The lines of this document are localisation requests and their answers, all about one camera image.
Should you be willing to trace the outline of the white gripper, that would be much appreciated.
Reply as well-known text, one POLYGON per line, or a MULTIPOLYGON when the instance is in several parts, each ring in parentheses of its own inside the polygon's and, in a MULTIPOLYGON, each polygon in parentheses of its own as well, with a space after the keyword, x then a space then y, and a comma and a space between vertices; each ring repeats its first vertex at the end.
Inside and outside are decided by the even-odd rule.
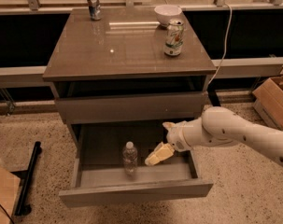
POLYGON ((188 128, 186 121, 178 123, 166 121, 163 123, 163 127, 167 130, 166 140, 169 144, 161 142, 156 146, 145 159, 147 166, 153 166, 161 161, 167 160, 174 155, 175 151, 183 152, 191 150, 191 146, 184 136, 184 132, 188 128))

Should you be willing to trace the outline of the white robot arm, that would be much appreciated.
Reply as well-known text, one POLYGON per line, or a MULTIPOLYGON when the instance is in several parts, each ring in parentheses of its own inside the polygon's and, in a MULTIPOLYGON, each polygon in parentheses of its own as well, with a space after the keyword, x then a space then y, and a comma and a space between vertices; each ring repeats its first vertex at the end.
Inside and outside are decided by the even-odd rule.
POLYGON ((247 121, 224 107, 212 106, 198 119, 164 122, 163 127, 167 130, 166 143, 161 142, 147 156, 147 166, 195 146, 229 147, 242 143, 283 167, 283 131, 247 121))

